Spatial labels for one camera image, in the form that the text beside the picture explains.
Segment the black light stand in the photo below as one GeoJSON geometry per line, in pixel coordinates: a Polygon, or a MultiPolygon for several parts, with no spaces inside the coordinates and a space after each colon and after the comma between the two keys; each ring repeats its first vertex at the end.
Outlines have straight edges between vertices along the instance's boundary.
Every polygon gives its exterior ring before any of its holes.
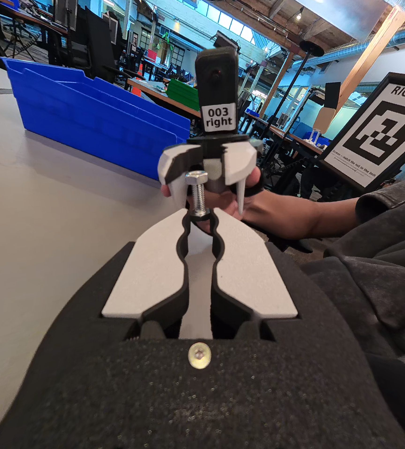
{"type": "Polygon", "coordinates": [[[281,100],[280,100],[278,106],[276,107],[273,115],[271,115],[271,117],[268,119],[267,125],[264,128],[262,134],[260,135],[260,140],[262,140],[262,141],[266,137],[266,135],[267,135],[267,133],[268,133],[268,131],[269,131],[269,129],[270,129],[274,119],[277,116],[277,113],[278,113],[279,109],[284,104],[285,99],[289,95],[289,92],[290,92],[291,88],[293,87],[296,79],[298,78],[298,76],[299,76],[302,68],[304,67],[307,59],[310,57],[310,55],[313,55],[315,57],[321,57],[324,54],[324,49],[321,46],[319,46],[318,44],[316,44],[316,43],[314,43],[312,41],[309,41],[309,40],[301,40],[301,42],[299,43],[299,47],[297,47],[295,45],[292,45],[290,47],[290,50],[289,50],[289,53],[288,53],[286,59],[284,60],[283,65],[282,65],[282,67],[281,67],[281,69],[280,69],[280,71],[278,73],[278,76],[277,76],[275,82],[273,83],[273,85],[271,87],[271,90],[270,90],[270,92],[269,92],[269,94],[267,96],[267,99],[266,99],[265,103],[264,103],[264,108],[267,108],[267,105],[270,103],[271,99],[273,98],[273,96],[274,96],[274,94],[275,94],[275,92],[276,92],[280,82],[282,81],[286,71],[289,69],[289,67],[290,67],[290,65],[292,63],[293,57],[294,57],[295,53],[298,51],[298,49],[302,50],[305,53],[305,55],[303,57],[301,65],[299,66],[299,69],[297,70],[297,72],[296,72],[295,76],[293,77],[292,81],[289,83],[289,85],[287,87],[287,90],[285,91],[283,97],[281,98],[281,100]]]}

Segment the wooden work table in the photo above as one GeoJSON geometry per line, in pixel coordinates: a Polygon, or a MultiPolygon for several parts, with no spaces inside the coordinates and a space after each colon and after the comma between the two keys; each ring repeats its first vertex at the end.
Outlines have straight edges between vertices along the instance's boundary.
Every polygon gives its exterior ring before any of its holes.
{"type": "Polygon", "coordinates": [[[179,115],[187,117],[189,119],[200,119],[201,113],[199,110],[195,110],[190,108],[187,105],[184,105],[172,98],[169,98],[166,93],[161,93],[157,89],[155,89],[151,82],[137,80],[135,78],[127,79],[126,82],[132,88],[138,88],[142,91],[148,98],[150,98],[154,103],[168,109],[172,112],[175,112],[179,115]]]}

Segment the grey desk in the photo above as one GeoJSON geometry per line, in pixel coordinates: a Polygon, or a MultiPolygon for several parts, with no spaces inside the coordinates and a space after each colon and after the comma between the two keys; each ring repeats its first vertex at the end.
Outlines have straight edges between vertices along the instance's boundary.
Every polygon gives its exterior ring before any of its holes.
{"type": "Polygon", "coordinates": [[[157,181],[28,132],[0,95],[0,421],[73,294],[175,211],[157,181]]]}

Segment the black framed marker poster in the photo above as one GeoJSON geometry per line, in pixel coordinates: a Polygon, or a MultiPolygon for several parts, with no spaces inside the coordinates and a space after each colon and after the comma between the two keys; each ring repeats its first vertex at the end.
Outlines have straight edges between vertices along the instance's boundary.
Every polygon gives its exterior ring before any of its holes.
{"type": "Polygon", "coordinates": [[[398,173],[405,164],[405,74],[385,76],[316,164],[360,194],[398,173]]]}

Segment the blue plastic bin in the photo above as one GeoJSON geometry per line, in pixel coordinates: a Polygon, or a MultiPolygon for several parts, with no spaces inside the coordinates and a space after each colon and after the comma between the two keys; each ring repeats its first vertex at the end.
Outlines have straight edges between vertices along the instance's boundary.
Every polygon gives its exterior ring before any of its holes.
{"type": "Polygon", "coordinates": [[[157,179],[190,120],[82,70],[1,58],[26,130],[157,179]]]}

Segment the stack of green bins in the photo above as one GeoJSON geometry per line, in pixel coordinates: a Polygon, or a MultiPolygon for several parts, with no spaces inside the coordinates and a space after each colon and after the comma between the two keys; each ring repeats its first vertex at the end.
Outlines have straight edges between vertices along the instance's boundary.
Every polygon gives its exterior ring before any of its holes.
{"type": "Polygon", "coordinates": [[[177,79],[170,79],[166,94],[172,100],[177,101],[191,109],[199,110],[199,93],[197,88],[181,82],[177,79]]]}

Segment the black office chair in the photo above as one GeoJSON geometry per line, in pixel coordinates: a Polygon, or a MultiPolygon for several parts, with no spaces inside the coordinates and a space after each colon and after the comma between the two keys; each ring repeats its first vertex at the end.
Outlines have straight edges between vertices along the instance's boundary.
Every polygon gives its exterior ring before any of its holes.
{"type": "Polygon", "coordinates": [[[136,72],[120,69],[116,65],[108,23],[87,7],[85,8],[85,15],[91,63],[89,69],[90,79],[99,78],[113,84],[116,77],[123,78],[125,83],[128,79],[135,78],[137,76],[136,72]]]}

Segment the person's right forearm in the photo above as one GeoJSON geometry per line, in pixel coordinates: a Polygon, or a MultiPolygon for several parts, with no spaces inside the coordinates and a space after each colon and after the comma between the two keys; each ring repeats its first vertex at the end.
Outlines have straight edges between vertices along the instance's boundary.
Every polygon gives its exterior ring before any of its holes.
{"type": "Polygon", "coordinates": [[[357,201],[315,203],[279,195],[267,228],[285,239],[341,237],[358,226],[357,201]]]}

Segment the medium steel bolt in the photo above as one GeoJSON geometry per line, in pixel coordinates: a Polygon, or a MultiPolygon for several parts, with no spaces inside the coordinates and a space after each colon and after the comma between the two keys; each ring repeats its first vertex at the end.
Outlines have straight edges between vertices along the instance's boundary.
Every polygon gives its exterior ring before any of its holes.
{"type": "Polygon", "coordinates": [[[204,184],[208,181],[208,173],[204,170],[189,171],[185,175],[185,181],[192,188],[193,209],[206,208],[204,184]]]}

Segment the black studio light panel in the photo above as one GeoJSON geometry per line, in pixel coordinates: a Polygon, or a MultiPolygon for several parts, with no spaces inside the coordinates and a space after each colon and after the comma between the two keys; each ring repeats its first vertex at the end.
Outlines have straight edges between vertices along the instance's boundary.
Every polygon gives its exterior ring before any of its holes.
{"type": "Polygon", "coordinates": [[[239,42],[228,37],[221,31],[217,31],[216,34],[210,38],[210,41],[213,41],[213,46],[215,48],[232,47],[238,54],[240,53],[241,46],[239,42]]]}

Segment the person's right hand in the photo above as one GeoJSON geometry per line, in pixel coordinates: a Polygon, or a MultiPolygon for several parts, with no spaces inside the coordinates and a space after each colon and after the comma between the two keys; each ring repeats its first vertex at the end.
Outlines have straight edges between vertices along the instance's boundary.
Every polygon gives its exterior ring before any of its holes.
{"type": "MultiPolygon", "coordinates": [[[[246,187],[258,187],[261,181],[261,171],[255,167],[252,173],[246,179],[246,187]]],[[[170,188],[166,185],[161,187],[162,194],[165,197],[171,197],[170,188]]],[[[246,220],[252,225],[258,226],[268,232],[279,235],[282,234],[282,223],[278,220],[279,216],[275,216],[273,202],[271,201],[271,193],[262,190],[256,195],[245,197],[244,210],[242,213],[238,211],[237,195],[229,189],[222,193],[205,193],[206,206],[208,208],[219,208],[228,215],[233,216],[237,220],[246,220]]],[[[206,234],[211,234],[210,221],[200,221],[196,226],[206,234]]]]}

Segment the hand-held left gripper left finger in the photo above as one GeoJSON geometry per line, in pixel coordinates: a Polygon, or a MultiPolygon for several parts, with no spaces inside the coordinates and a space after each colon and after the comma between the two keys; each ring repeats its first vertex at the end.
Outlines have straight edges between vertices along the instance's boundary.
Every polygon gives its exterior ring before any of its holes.
{"type": "Polygon", "coordinates": [[[139,325],[157,322],[167,338],[179,337],[189,306],[190,217],[180,209],[140,235],[101,311],[139,325]]]}

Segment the orange traffic cone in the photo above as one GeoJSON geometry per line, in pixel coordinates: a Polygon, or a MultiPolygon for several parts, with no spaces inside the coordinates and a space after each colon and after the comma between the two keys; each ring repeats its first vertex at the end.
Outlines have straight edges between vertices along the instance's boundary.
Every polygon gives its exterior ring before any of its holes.
{"type": "MultiPolygon", "coordinates": [[[[134,77],[136,82],[144,81],[145,78],[143,76],[143,64],[140,63],[138,67],[138,71],[136,73],[136,76],[134,77]]],[[[141,97],[141,90],[138,87],[132,87],[131,92],[139,97],[141,97]]]]}

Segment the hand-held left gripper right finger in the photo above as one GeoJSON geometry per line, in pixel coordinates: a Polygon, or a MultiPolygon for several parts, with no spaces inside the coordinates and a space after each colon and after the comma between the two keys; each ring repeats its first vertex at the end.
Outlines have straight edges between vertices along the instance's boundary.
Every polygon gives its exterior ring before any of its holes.
{"type": "Polygon", "coordinates": [[[211,318],[215,338],[231,338],[246,322],[298,318],[297,308],[262,238],[225,211],[210,215],[215,262],[211,318]]]}

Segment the wooden board stand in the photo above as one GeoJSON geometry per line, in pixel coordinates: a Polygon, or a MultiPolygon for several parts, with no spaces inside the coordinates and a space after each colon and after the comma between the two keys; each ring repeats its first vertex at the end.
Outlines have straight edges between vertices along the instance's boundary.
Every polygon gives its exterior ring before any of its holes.
{"type": "Polygon", "coordinates": [[[339,103],[341,82],[331,82],[325,84],[324,105],[319,110],[313,124],[312,134],[315,135],[314,143],[317,143],[319,136],[325,133],[334,116],[339,103]]]}

